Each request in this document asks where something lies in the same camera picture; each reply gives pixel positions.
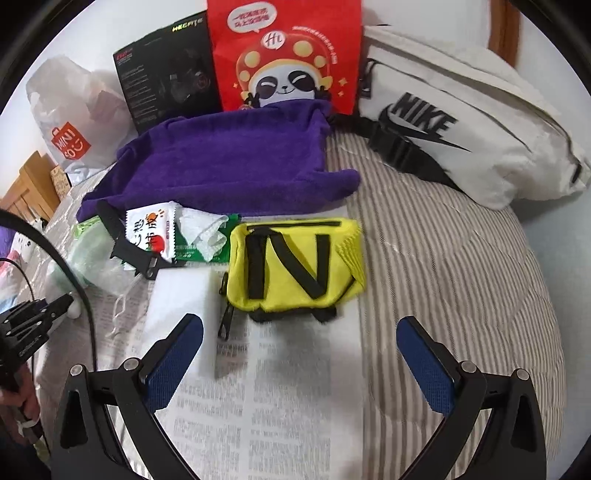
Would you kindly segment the person's left hand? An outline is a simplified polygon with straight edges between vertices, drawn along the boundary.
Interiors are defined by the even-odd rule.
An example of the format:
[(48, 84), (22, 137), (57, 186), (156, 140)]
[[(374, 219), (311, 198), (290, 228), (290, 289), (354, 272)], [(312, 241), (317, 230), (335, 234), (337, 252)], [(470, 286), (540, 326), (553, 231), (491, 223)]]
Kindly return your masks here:
[(27, 364), (18, 370), (19, 391), (17, 393), (1, 390), (1, 420), (8, 433), (19, 445), (26, 446), (28, 441), (19, 433), (15, 415), (22, 413), (28, 420), (38, 421), (40, 405), (36, 395), (31, 371)]

